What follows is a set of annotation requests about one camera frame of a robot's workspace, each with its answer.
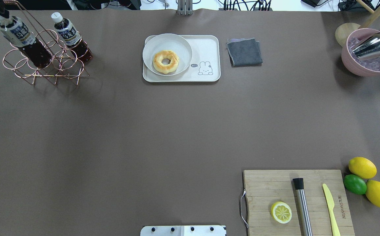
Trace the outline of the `tea bottle white cap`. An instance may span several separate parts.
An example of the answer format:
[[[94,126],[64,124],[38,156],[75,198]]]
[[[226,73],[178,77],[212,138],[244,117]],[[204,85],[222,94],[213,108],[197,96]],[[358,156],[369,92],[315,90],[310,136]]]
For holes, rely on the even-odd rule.
[[[0,15],[0,30],[3,36],[26,56],[35,67],[41,69],[49,65],[51,53],[40,40],[31,32],[21,18]]]

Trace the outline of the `tea bottle front right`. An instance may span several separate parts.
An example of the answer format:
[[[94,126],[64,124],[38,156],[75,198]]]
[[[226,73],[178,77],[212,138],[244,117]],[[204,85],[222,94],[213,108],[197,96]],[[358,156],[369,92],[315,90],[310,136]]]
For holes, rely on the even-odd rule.
[[[59,12],[54,12],[51,19],[54,22],[55,31],[62,37],[67,48],[74,51],[83,63],[90,61],[93,58],[91,50],[73,23]]]

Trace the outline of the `glazed donut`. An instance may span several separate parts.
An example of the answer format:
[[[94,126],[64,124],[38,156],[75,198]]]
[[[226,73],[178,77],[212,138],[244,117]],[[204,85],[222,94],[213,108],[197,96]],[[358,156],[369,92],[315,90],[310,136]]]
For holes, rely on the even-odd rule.
[[[163,64],[164,59],[170,60],[169,64]],[[179,65],[180,58],[178,55],[171,50],[162,50],[157,52],[153,58],[153,66],[157,72],[168,74],[174,72]]]

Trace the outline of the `grey folded cloth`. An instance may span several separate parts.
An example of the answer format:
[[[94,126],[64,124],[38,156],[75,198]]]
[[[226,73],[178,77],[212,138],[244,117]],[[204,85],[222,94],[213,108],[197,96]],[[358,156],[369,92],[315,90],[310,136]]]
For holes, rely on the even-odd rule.
[[[254,38],[230,39],[226,47],[233,67],[259,66],[263,63],[260,42]]]

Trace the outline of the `bamboo cutting board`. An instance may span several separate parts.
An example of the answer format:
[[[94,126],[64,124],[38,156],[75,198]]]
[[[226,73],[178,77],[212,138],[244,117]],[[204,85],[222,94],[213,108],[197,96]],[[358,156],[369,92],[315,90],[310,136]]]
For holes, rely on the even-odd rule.
[[[304,193],[314,236],[331,236],[332,228],[322,189],[326,184],[335,202],[333,212],[342,236],[354,236],[354,227],[340,170],[244,170],[244,190],[247,204],[247,234],[249,236],[302,236],[299,203],[294,178],[304,179]],[[280,224],[272,218],[275,202],[288,204],[291,221]]]

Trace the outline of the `half lemon slice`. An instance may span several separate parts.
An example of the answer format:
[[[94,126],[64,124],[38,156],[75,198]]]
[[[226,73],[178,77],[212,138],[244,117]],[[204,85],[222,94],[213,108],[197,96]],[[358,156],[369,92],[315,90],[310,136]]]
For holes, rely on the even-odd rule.
[[[272,218],[280,224],[287,224],[292,219],[292,211],[288,204],[277,201],[270,208]]]

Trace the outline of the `steel muddler black tip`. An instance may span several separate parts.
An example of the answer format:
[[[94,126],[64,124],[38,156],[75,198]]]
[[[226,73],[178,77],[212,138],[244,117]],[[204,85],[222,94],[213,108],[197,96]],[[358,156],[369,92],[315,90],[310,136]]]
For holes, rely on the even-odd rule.
[[[304,179],[293,178],[293,185],[297,195],[297,202],[299,205],[300,223],[304,236],[313,236],[309,211],[307,206],[306,195],[304,192]]]

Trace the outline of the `steel ice scoop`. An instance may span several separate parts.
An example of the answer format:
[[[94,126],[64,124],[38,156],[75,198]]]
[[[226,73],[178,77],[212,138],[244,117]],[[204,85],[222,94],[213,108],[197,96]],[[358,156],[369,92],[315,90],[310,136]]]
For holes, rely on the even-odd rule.
[[[380,57],[380,32],[374,33],[355,46],[352,49],[352,53],[359,60],[370,60]]]

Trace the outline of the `pink ice bowl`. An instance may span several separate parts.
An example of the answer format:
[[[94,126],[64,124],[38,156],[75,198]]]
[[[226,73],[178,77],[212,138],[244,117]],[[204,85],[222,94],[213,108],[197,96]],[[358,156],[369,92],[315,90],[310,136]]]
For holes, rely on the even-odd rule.
[[[356,61],[350,49],[350,47],[353,46],[351,43],[352,38],[363,40],[369,38],[371,35],[377,32],[380,31],[370,28],[362,28],[357,29],[349,34],[345,41],[345,44],[343,45],[341,54],[342,62],[347,70],[355,75],[362,77],[380,76],[380,70],[372,70],[369,67],[362,66],[358,61]]]

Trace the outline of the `yellow lemon far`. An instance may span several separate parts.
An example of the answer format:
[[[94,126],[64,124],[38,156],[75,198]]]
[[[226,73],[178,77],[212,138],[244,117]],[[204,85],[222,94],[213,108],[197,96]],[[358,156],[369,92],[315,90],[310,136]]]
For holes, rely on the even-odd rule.
[[[354,157],[349,160],[348,168],[351,173],[363,179],[374,178],[377,175],[375,164],[365,157]]]

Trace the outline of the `yellow lemon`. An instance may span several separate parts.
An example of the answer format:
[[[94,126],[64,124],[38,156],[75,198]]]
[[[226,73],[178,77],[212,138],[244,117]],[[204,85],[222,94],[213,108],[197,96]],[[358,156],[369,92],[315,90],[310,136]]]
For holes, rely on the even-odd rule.
[[[377,175],[375,164],[365,157],[354,157],[349,160],[348,168],[351,173],[363,179],[374,178]]]
[[[380,207],[380,181],[368,180],[365,196],[375,206]]]

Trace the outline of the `green lime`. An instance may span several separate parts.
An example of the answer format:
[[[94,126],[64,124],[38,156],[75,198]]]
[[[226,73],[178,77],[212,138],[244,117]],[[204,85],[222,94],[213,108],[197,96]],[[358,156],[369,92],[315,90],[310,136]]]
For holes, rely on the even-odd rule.
[[[347,190],[357,195],[363,195],[367,191],[365,181],[355,174],[346,175],[343,179],[343,184]]]

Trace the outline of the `yellow plastic knife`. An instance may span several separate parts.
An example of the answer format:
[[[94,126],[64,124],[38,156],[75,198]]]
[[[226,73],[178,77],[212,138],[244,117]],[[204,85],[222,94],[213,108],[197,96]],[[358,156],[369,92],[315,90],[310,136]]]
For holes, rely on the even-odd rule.
[[[335,214],[333,211],[333,209],[335,207],[335,202],[334,202],[334,199],[332,197],[331,191],[326,184],[322,184],[322,190],[323,190],[325,200],[326,200],[326,204],[327,204],[327,208],[328,208],[332,235],[333,236],[341,236],[341,233],[340,233],[340,230],[339,230],[336,218],[335,218]]]

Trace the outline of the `yellow lemon near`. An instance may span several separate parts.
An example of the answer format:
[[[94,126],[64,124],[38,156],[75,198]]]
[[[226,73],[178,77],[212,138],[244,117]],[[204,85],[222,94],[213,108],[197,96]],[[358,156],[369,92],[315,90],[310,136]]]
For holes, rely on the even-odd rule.
[[[375,206],[380,207],[380,181],[368,180],[365,196]]]

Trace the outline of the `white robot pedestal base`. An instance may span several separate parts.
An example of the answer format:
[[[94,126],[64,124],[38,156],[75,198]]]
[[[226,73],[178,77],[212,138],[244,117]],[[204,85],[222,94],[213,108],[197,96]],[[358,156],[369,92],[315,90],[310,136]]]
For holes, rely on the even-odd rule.
[[[222,225],[144,226],[141,236],[226,236]]]

